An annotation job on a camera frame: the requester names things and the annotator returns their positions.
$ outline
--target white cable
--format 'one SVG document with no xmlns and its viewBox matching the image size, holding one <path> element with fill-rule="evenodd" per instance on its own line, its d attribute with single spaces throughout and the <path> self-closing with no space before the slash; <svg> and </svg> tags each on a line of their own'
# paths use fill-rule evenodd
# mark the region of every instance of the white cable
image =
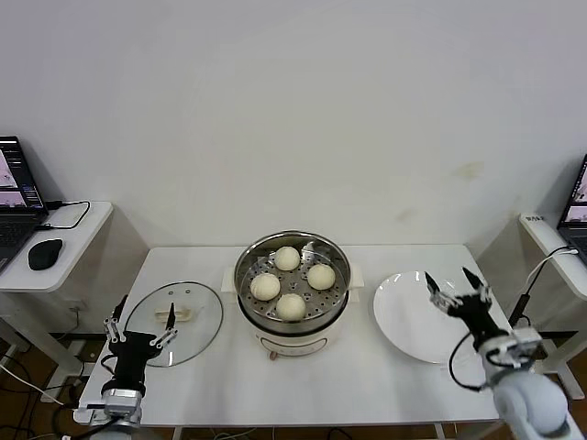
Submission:
<svg viewBox="0 0 587 440">
<path fill-rule="evenodd" d="M 237 438 L 237 437 L 241 437 L 243 435 L 247 435 L 252 433 L 253 431 L 255 431 L 257 428 L 253 428 L 253 429 L 249 429 L 248 431 L 244 432 L 244 433 L 240 433 L 240 434 L 234 434 L 234 435 L 228 435 L 227 433 L 220 433 L 218 434 L 216 437 L 214 437 L 214 440 L 228 440 L 230 438 Z"/>
<path fill-rule="evenodd" d="M 54 433 L 50 433 L 50 434 L 37 435 L 36 437 L 30 437 L 30 438 L 28 438 L 27 440 L 37 440 L 38 438 L 49 437 L 50 435 L 53 435 L 53 436 L 55 436 L 55 437 L 57 436 L 57 435 L 56 435 L 56 434 L 54 434 Z"/>
<path fill-rule="evenodd" d="M 55 403 L 58 403 L 59 405 L 63 406 L 63 403 L 61 401 L 58 401 L 57 399 L 53 398 L 53 396 L 49 396 L 49 394 L 47 394 L 45 391 L 43 391 L 41 388 L 37 388 L 35 385 L 33 385 L 32 383 L 28 383 L 26 380 L 21 379 L 19 376 L 17 376 L 15 373 L 13 373 L 12 371 L 10 371 L 8 368 L 6 368 L 4 365 L 0 364 L 0 369 L 3 369 L 6 373 L 8 373 L 10 376 L 12 376 L 13 378 L 15 378 L 16 380 L 20 380 L 22 383 L 24 383 L 25 385 L 28 385 L 30 388 L 34 388 L 35 390 L 37 390 L 38 392 L 40 392 L 41 394 L 43 394 L 44 396 L 48 397 L 49 399 L 51 399 L 52 401 L 54 401 Z"/>
<path fill-rule="evenodd" d="M 542 261 L 540 261 L 533 269 L 532 271 L 528 274 L 527 278 L 526 278 L 526 282 L 524 283 L 524 286 L 522 287 L 522 289 L 520 289 L 516 294 L 515 294 L 515 298 L 517 298 L 519 295 L 521 295 L 522 293 L 524 293 L 526 291 L 526 288 L 528 287 L 528 284 L 530 284 L 530 281 L 532 279 L 532 275 L 534 275 L 538 270 L 540 270 L 540 268 L 542 267 L 543 264 L 545 264 L 548 260 L 555 258 L 557 255 L 564 255 L 564 254 L 572 254 L 572 255 L 577 255 L 579 253 L 579 251 L 577 249 L 570 249 L 570 250 L 563 250 L 561 249 L 560 252 L 557 252 L 556 254 L 552 254 L 546 258 L 544 258 Z"/>
</svg>

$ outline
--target computer mouse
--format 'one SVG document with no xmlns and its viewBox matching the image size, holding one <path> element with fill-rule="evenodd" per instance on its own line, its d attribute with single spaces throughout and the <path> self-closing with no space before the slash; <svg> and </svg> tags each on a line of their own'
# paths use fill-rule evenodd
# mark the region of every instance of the computer mouse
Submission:
<svg viewBox="0 0 587 440">
<path fill-rule="evenodd" d="M 33 270 L 48 269 L 57 261 L 63 242 L 59 239 L 41 241 L 28 252 L 28 265 Z"/>
</svg>

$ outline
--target cable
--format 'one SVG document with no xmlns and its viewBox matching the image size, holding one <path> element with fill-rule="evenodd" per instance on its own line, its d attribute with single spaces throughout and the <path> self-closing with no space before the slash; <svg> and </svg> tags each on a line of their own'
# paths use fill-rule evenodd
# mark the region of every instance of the cable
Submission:
<svg viewBox="0 0 587 440">
<path fill-rule="evenodd" d="M 568 249 L 568 252 L 559 252 L 560 250 L 563 249 Z M 528 287 L 526 293 L 528 293 L 528 291 L 530 291 L 532 289 L 532 287 L 534 286 L 534 283 L 536 283 L 536 280 L 538 278 L 538 275 L 540 275 L 540 272 L 542 271 L 542 269 L 544 268 L 544 265 L 550 260 L 555 258 L 557 255 L 565 255 L 565 254 L 572 254 L 572 255 L 576 255 L 578 253 L 577 249 L 573 249 L 571 247 L 568 246 L 562 246 L 562 247 L 557 247 L 556 249 L 554 249 L 552 252 L 550 252 L 542 261 L 540 261 L 528 274 L 528 276 L 526 277 L 526 282 L 524 283 L 524 286 L 522 287 L 522 289 L 520 289 L 516 295 L 521 294 L 525 289 L 526 286 L 528 285 L 528 283 L 530 283 L 530 279 L 532 278 L 532 275 L 534 275 L 534 273 L 536 271 L 538 271 L 537 276 L 534 278 L 534 280 L 532 281 L 532 283 L 530 284 L 530 286 Z"/>
<path fill-rule="evenodd" d="M 110 374 L 112 374 L 113 376 L 114 376 L 114 370 L 113 370 L 113 369 L 112 369 L 110 366 L 106 365 L 106 363 L 105 363 L 105 362 L 106 362 L 107 360 L 109 360 L 109 359 L 113 359 L 113 358 L 115 358 L 115 357 L 116 357 L 115 355 L 106 355 L 106 356 L 102 357 L 102 359 L 100 359 L 100 365 L 101 365 L 102 367 L 104 367 L 104 369 L 106 369 L 106 370 L 107 370 L 107 371 L 108 371 Z"/>
<path fill-rule="evenodd" d="M 27 382 L 24 379 L 21 379 L 19 376 L 17 376 L 15 373 L 13 373 L 12 371 L 10 371 L 8 368 L 6 368 L 4 365 L 0 364 L 0 369 L 3 369 L 6 373 L 8 373 L 10 376 L 12 376 L 13 378 L 15 378 L 16 380 L 20 380 L 22 383 L 24 383 L 25 385 L 28 385 L 30 388 L 34 388 L 35 390 L 37 390 L 38 392 L 40 392 L 41 394 L 43 394 L 45 397 L 51 399 L 52 401 L 54 401 L 55 403 L 58 403 L 60 406 L 63 406 L 63 402 L 58 401 L 57 399 L 54 399 L 53 396 L 50 396 L 49 394 L 47 394 L 45 391 L 43 391 L 41 388 L 38 388 L 37 386 L 33 385 L 32 383 Z"/>
<path fill-rule="evenodd" d="M 560 252 L 561 250 L 564 250 L 564 249 L 568 249 L 568 251 L 567 252 Z M 564 254 L 576 255 L 577 253 L 579 253 L 579 251 L 577 249 L 573 249 L 568 246 L 557 247 L 552 252 L 550 252 L 544 259 L 542 259 L 542 261 L 540 261 L 530 271 L 530 273 L 528 274 L 528 276 L 526 278 L 526 282 L 524 283 L 524 286 L 522 287 L 522 289 L 520 289 L 515 294 L 515 297 L 519 295 L 519 298 L 518 298 L 517 302 L 515 303 L 514 310 L 510 314 L 510 318 L 508 319 L 508 322 L 512 327 L 515 326 L 517 324 L 517 322 L 522 318 L 522 315 L 524 314 L 524 310 L 526 309 L 526 305 L 530 301 L 530 291 L 534 287 L 534 284 L 536 284 L 536 281 L 537 281 L 538 277 L 540 276 L 540 273 L 542 273 L 542 270 L 544 269 L 544 266 L 546 265 L 546 263 L 550 259 L 553 259 L 554 257 L 556 257 L 557 255 L 564 255 Z M 535 273 L 536 273 L 536 276 L 534 277 L 534 279 L 532 281 L 530 281 L 532 279 L 532 275 L 534 275 Z"/>
<path fill-rule="evenodd" d="M 466 384 L 462 383 L 460 380 L 457 379 L 457 377 L 455 376 L 455 372 L 452 369 L 452 362 L 455 359 L 455 355 L 457 354 L 457 351 L 459 351 L 460 346 L 462 346 L 462 343 L 465 342 L 465 340 L 469 336 L 471 336 L 471 332 L 468 332 L 465 336 L 463 336 L 462 339 L 457 344 L 457 346 L 455 346 L 455 349 L 452 350 L 452 353 L 450 354 L 450 359 L 449 359 L 449 373 L 450 373 L 450 376 L 452 377 L 452 379 L 455 381 L 455 383 L 457 385 L 459 385 L 461 388 L 464 388 L 465 390 L 469 390 L 469 391 L 479 392 L 484 388 L 482 385 L 481 386 L 466 385 Z"/>
<path fill-rule="evenodd" d="M 83 434 L 70 436 L 70 440 L 82 440 L 83 438 L 87 438 L 90 435 L 97 434 L 101 431 L 104 431 L 108 426 L 112 426 L 113 424 L 118 422 L 120 419 L 122 419 L 122 417 L 112 417 L 112 419 L 110 419 L 108 422 L 101 424 L 99 426 L 96 426 L 95 428 L 90 429 L 89 431 L 86 431 Z"/>
<path fill-rule="evenodd" d="M 32 429 L 27 429 L 27 428 L 19 428 L 18 426 L 13 426 L 12 424 L 3 424 L 0 425 L 0 430 L 2 429 L 14 429 L 17 433 L 18 431 L 26 431 L 28 432 L 28 435 L 35 435 L 35 432 Z"/>
<path fill-rule="evenodd" d="M 230 434 L 227 434 L 227 433 L 220 433 L 220 434 L 217 434 L 216 437 L 214 437 L 214 440 L 219 440 L 219 439 L 228 440 L 230 438 L 242 437 L 243 435 L 248 435 L 248 434 L 250 434 L 250 433 L 252 433 L 253 431 L 256 431 L 256 430 L 257 430 L 257 428 L 253 428 L 253 429 L 249 429 L 248 431 L 246 431 L 244 433 L 234 434 L 234 435 L 230 435 Z"/>
<path fill-rule="evenodd" d="M 328 440 L 331 440 L 332 439 L 332 434 L 335 433 L 335 432 L 339 432 L 339 433 L 343 434 L 345 437 L 347 437 L 348 440 L 352 440 L 352 436 L 349 433 L 347 433 L 346 431 L 343 431 L 340 428 L 332 428 L 330 431 L 328 431 Z"/>
<path fill-rule="evenodd" d="M 75 330 L 77 330 L 80 327 L 80 309 L 75 307 L 73 310 L 75 310 L 75 325 L 72 327 L 71 330 L 68 330 L 63 335 L 61 335 L 57 339 L 55 339 L 56 341 L 61 341 L 69 333 L 74 332 Z"/>
<path fill-rule="evenodd" d="M 90 211 L 90 202 L 87 200 L 81 201 L 81 202 L 62 202 L 60 200 L 58 201 L 54 201 L 54 202 L 47 202 L 47 208 L 48 209 L 57 209 L 60 208 L 62 206 L 72 206 L 74 204 L 86 204 L 87 206 L 85 207 L 85 209 L 82 212 L 82 215 L 80 215 L 80 217 L 77 219 L 77 221 L 73 224 L 73 225 L 69 225 L 69 226 L 54 226 L 51 223 L 46 223 L 44 225 L 38 225 L 37 227 L 35 227 L 35 230 L 37 231 L 48 231 L 50 229 L 74 229 L 76 226 L 78 226 L 80 224 L 80 222 L 83 220 L 83 218 L 85 217 L 86 214 L 88 214 L 88 211 Z"/>
<path fill-rule="evenodd" d="M 76 386 L 76 385 L 75 385 L 75 383 L 76 383 L 78 380 L 79 380 L 79 381 L 82 381 L 83 372 L 85 371 L 85 362 L 84 362 L 84 361 L 82 361 L 82 360 L 81 360 L 81 362 L 82 362 L 82 369 L 81 369 L 81 371 L 80 371 L 80 374 L 78 375 L 78 377 L 75 379 L 75 381 L 74 381 L 73 383 L 70 383 L 70 384 L 65 384 L 65 385 L 62 385 L 62 387 L 63 387 L 63 388 L 66 388 L 66 387 L 68 387 L 68 388 L 69 388 L 69 389 L 68 389 L 68 392 L 69 392 L 70 394 L 72 394 L 72 391 L 74 390 L 74 388 L 75 388 L 75 386 Z M 47 378 L 45 378 L 45 380 L 43 381 L 43 385 L 47 384 L 47 383 L 50 381 L 50 379 L 53 377 L 53 373 L 55 372 L 55 369 L 57 369 L 57 367 L 55 367 L 55 368 L 54 368 L 54 369 L 51 371 L 51 373 L 49 373 L 49 375 L 47 376 Z M 33 407 L 30 409 L 30 413 L 29 413 L 29 416 L 28 416 L 28 428 L 30 428 L 30 427 L 31 427 L 31 425 L 32 425 L 32 423 L 33 423 L 33 420 L 35 420 L 35 418 L 34 418 L 34 415 L 35 415 L 35 409 L 37 408 L 37 404 L 38 404 L 38 403 L 39 403 L 39 399 L 36 399 L 36 400 L 35 400 L 35 402 L 33 403 Z"/>
<path fill-rule="evenodd" d="M 524 319 L 527 320 L 528 327 L 531 327 L 532 326 L 532 321 L 530 321 L 530 318 L 528 318 L 525 314 L 523 314 L 522 316 L 520 316 L 520 318 L 524 318 Z"/>
<path fill-rule="evenodd" d="M 49 433 L 49 434 L 37 435 L 35 437 L 30 437 L 27 440 L 37 440 L 38 438 L 49 437 L 50 435 L 57 436 L 54 433 Z"/>
<path fill-rule="evenodd" d="M 520 367 L 516 367 L 514 364 L 503 364 L 501 362 L 497 362 L 492 359 L 492 356 L 496 355 L 498 353 L 499 353 L 499 350 L 497 350 L 497 349 L 489 351 L 485 354 L 485 358 L 487 359 L 487 361 L 490 364 L 495 365 L 496 367 L 501 367 L 503 369 L 527 369 L 527 368 L 530 368 L 532 366 L 532 364 L 534 363 L 534 360 L 529 359 L 526 362 L 521 363 Z"/>
<path fill-rule="evenodd" d="M 25 368 L 25 366 L 24 366 L 23 364 L 21 364 L 19 361 L 17 361 L 17 360 L 16 360 L 16 359 L 14 359 L 13 357 L 10 357 L 10 356 L 9 356 L 9 355 L 7 355 L 7 354 L 3 354 L 3 355 L 2 355 L 2 357 L 3 357 L 3 358 L 8 358 L 8 359 L 10 359 L 12 362 L 14 362 L 14 363 L 15 363 L 15 364 L 17 364 L 19 367 L 21 367 L 21 368 L 22 368 L 22 370 L 23 370 L 23 372 L 25 373 L 25 377 L 26 377 L 26 378 L 27 378 L 29 381 L 31 381 L 31 378 L 30 378 L 30 373 L 28 372 L 28 370 Z M 18 427 L 17 427 L 17 429 L 15 430 L 15 434 L 14 434 L 14 436 L 12 437 L 12 438 L 13 438 L 13 440 L 16 440 L 16 439 L 17 439 L 17 437 L 18 437 L 18 430 L 21 430 L 21 431 L 22 431 L 22 430 L 24 429 L 24 428 L 22 428 L 22 423 L 25 421 L 25 418 L 26 418 L 26 416 L 27 416 L 27 409 L 28 409 L 28 406 L 30 405 L 30 398 L 31 398 L 32 396 L 33 396 L 33 391 L 32 391 L 31 389 L 28 389 L 28 392 L 27 392 L 27 402 L 25 403 L 25 409 L 23 410 L 22 414 L 20 415 L 20 419 L 18 420 Z M 30 429 L 30 426 L 28 427 L 28 430 L 30 430 L 30 431 L 33 433 L 33 435 L 34 435 L 34 431 L 32 431 L 32 430 Z"/>
</svg>

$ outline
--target white table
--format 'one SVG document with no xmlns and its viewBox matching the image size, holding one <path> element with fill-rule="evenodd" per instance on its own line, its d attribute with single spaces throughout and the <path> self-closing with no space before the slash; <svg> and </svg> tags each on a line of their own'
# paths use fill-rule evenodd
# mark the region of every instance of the white table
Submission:
<svg viewBox="0 0 587 440">
<path fill-rule="evenodd" d="M 54 226 L 68 226 L 75 223 L 83 210 L 84 204 L 65 206 L 50 214 L 46 223 Z M 85 218 L 74 229 L 54 229 L 38 231 L 20 250 L 18 255 L 0 273 L 1 293 L 49 293 L 60 288 L 84 251 L 90 245 L 108 216 L 112 213 L 109 202 L 91 202 Z M 28 266 L 28 252 L 37 243 L 60 238 L 63 247 L 56 263 L 45 270 L 32 270 Z M 75 357 L 82 342 L 74 341 L 69 350 L 57 342 L 39 322 L 37 316 L 31 316 L 23 310 L 14 295 L 0 294 L 0 318 L 28 339 L 34 346 L 59 364 L 48 387 L 61 385 L 69 376 L 78 376 L 83 363 Z"/>
<path fill-rule="evenodd" d="M 171 368 L 147 368 L 142 424 L 292 426 L 496 419 L 490 391 L 463 390 L 452 382 L 447 366 L 407 356 L 383 336 L 372 316 L 376 287 L 396 272 L 428 270 L 465 289 L 468 283 L 460 268 L 480 273 L 469 251 L 461 245 L 350 246 L 343 250 L 362 269 L 365 288 L 360 301 L 350 303 L 341 317 L 340 336 L 308 357 L 271 362 L 254 341 L 238 306 L 227 293 L 220 294 L 224 270 L 235 264 L 241 247 L 153 249 L 130 291 L 122 324 L 141 299 L 175 281 L 200 281 L 212 287 L 222 298 L 225 320 L 216 339 L 197 357 Z M 497 302 L 492 316 L 509 328 Z M 107 353 L 105 347 L 100 358 Z M 484 379 L 475 356 L 459 363 L 456 370 L 463 381 Z M 80 407 L 99 401 L 107 380 L 108 373 L 95 368 Z M 90 417 L 91 411 L 84 409 L 74 414 L 80 424 L 88 424 Z"/>
<path fill-rule="evenodd" d="M 559 219 L 559 214 L 528 213 L 520 215 L 520 223 L 545 254 L 568 245 L 557 231 Z M 587 267 L 585 267 L 585 263 L 576 255 L 559 255 L 550 261 L 572 292 L 581 300 L 587 301 Z M 580 329 L 575 336 L 558 348 L 550 340 L 543 341 L 542 345 L 548 356 L 537 363 L 536 369 L 543 373 L 557 374 L 573 400 L 584 399 L 585 393 L 570 371 L 567 362 L 587 348 L 587 327 Z"/>
</svg>

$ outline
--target glass lid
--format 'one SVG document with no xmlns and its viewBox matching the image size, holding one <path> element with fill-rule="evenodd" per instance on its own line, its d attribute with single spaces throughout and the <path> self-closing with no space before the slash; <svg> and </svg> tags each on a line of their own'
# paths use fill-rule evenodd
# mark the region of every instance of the glass lid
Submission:
<svg viewBox="0 0 587 440">
<path fill-rule="evenodd" d="M 199 282 L 184 281 L 159 287 L 145 297 L 128 317 L 125 330 L 161 336 L 172 303 L 178 334 L 147 362 L 152 367 L 171 367 L 199 355 L 222 324 L 222 302 L 216 292 Z"/>
</svg>

